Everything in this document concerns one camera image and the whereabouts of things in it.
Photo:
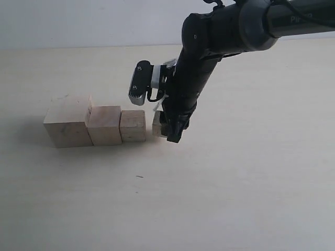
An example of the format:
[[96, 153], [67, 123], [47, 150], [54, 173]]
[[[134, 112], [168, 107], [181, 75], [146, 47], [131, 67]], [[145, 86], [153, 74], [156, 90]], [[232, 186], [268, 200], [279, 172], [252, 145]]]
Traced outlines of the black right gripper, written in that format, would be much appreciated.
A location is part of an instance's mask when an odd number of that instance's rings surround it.
[[172, 75], [168, 77], [163, 111], [159, 111], [159, 135], [178, 143], [207, 83], [207, 61], [170, 60], [165, 65]]

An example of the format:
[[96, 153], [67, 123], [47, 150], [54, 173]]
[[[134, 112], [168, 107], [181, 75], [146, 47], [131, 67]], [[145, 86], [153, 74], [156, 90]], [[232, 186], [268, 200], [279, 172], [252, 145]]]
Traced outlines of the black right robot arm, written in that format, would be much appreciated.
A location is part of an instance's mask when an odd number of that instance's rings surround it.
[[334, 1], [219, 2], [210, 13], [192, 13], [182, 25], [182, 50], [170, 63], [162, 102], [162, 134], [177, 143], [216, 65], [246, 52], [264, 51], [279, 38], [334, 30]]

